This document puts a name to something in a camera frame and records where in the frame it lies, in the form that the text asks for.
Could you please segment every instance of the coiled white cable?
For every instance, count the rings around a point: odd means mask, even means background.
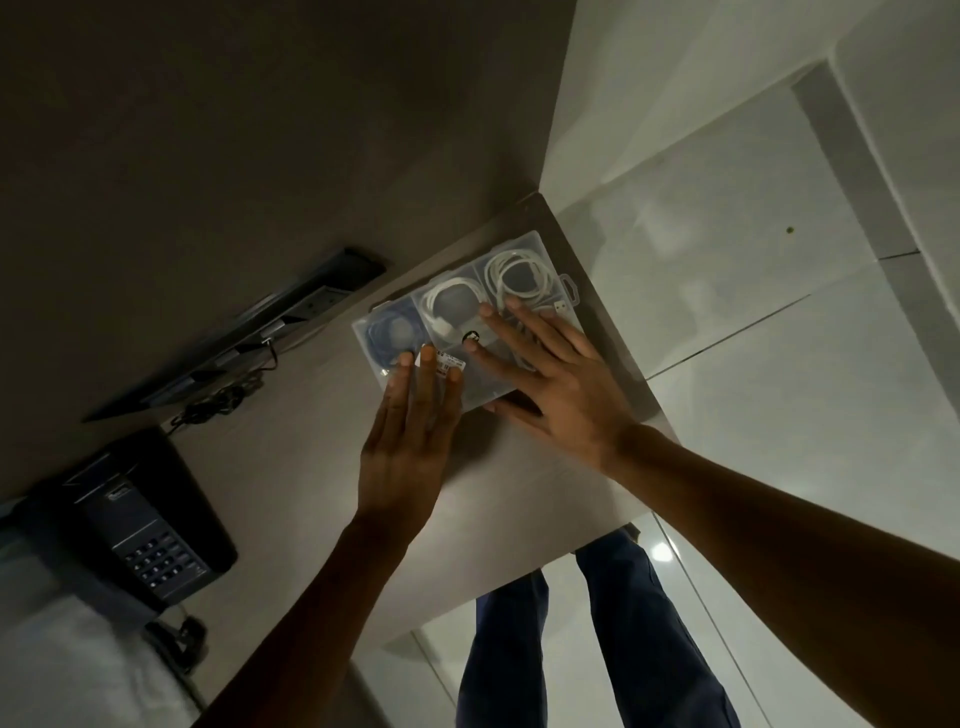
[[[469,288],[470,291],[476,296],[477,302],[479,303],[489,303],[490,298],[487,296],[487,292],[483,289],[483,286],[480,285],[480,282],[474,279],[468,278],[452,278],[441,281],[437,283],[433,288],[427,291],[426,295],[423,297],[423,318],[426,320],[426,323],[437,332],[437,334],[444,339],[449,344],[459,344],[461,343],[462,334],[460,331],[455,328],[447,319],[437,316],[433,312],[434,303],[437,301],[437,297],[449,288],[453,288],[458,285],[463,285],[466,288]]]
[[[530,273],[534,279],[534,287],[527,291],[519,291],[507,284],[503,279],[507,271],[517,265],[530,266]],[[553,269],[533,251],[514,249],[497,253],[484,266],[483,276],[485,283],[496,295],[497,310],[503,309],[503,301],[508,295],[517,296],[528,306],[535,306],[547,298],[553,291],[557,279]]]

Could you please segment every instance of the person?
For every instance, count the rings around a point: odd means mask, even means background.
[[[874,725],[956,724],[960,562],[711,463],[637,423],[584,334],[516,298],[507,306],[542,347],[488,305],[481,314],[536,371],[472,343],[470,353],[540,412],[504,400],[492,411],[641,498]],[[463,376],[455,368],[446,374],[434,420],[436,352],[425,347],[415,375],[414,369],[413,355],[402,355],[373,420],[360,455],[353,520],[290,612],[202,715],[201,728],[320,719],[373,604],[429,519],[443,482]],[[577,551],[624,723],[736,725],[642,550],[628,542],[614,532]],[[458,724],[544,725],[541,576],[482,597],[477,611]]]

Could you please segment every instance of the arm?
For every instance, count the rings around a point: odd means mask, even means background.
[[[413,355],[402,354],[360,457],[357,513],[320,573],[201,716],[207,726],[313,726],[360,632],[440,494],[463,377],[451,368],[432,429],[436,352],[424,347],[408,417]]]
[[[543,349],[488,306],[532,373],[469,347],[540,408],[490,409],[641,498],[706,556],[825,683],[877,726],[955,720],[960,562],[735,473],[638,425],[589,340],[508,300]]]

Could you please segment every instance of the blue jeans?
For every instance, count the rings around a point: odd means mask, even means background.
[[[739,728],[723,687],[660,586],[618,529],[576,552],[616,706],[626,728]],[[536,570],[477,599],[457,728],[546,726],[540,637],[549,590]]]

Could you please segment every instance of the finger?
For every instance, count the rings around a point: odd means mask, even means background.
[[[370,428],[370,434],[367,435],[367,442],[363,444],[363,451],[370,452],[376,449],[380,437],[383,435],[383,425],[387,422],[387,392],[383,393],[383,399],[380,400],[380,406],[376,410],[376,417],[373,418],[373,427]]]
[[[411,445],[418,447],[426,438],[426,426],[433,414],[434,377],[437,375],[437,350],[432,344],[424,344],[420,349],[420,365],[417,367],[417,392],[413,406],[407,418],[403,437]]]
[[[437,421],[433,424],[430,433],[430,448],[438,452],[448,452],[453,440],[453,431],[460,422],[463,413],[460,397],[464,393],[464,373],[456,367],[450,367],[446,373],[446,388],[444,401],[440,405]]]
[[[570,342],[568,342],[559,331],[547,324],[540,315],[523,305],[523,302],[519,298],[516,296],[508,296],[507,307],[514,312],[514,315],[529,331],[541,340],[547,350],[554,356],[563,361],[576,361],[577,352],[570,346]],[[544,309],[543,313],[546,313],[547,310],[553,312],[553,309],[550,308]]]
[[[494,400],[487,402],[483,406],[484,409],[489,412],[493,412],[500,417],[520,425],[534,437],[538,437],[544,441],[550,440],[550,433],[546,430],[546,421],[542,415],[535,415],[530,410],[506,400]]]
[[[493,333],[499,336],[514,353],[529,361],[537,371],[550,376],[560,369],[560,362],[552,353],[541,349],[537,344],[512,327],[489,303],[480,304],[480,315]]]
[[[596,361],[603,361],[603,357],[600,355],[600,352],[590,343],[590,340],[584,335],[582,331],[573,326],[567,319],[558,314],[556,311],[551,311],[549,309],[543,310],[540,314],[542,318],[553,328],[560,332],[560,334],[570,342],[570,345],[577,351],[577,353],[585,356],[587,359],[595,359]]]
[[[529,397],[535,397],[543,385],[543,377],[536,372],[528,372],[516,364],[504,361],[499,356],[491,354],[472,339],[464,342],[464,349],[476,359],[480,367],[494,376],[505,379],[518,390]]]
[[[403,434],[407,419],[407,397],[410,395],[410,369],[414,356],[409,352],[400,355],[394,375],[387,384],[387,420],[383,424],[380,447],[393,449]]]

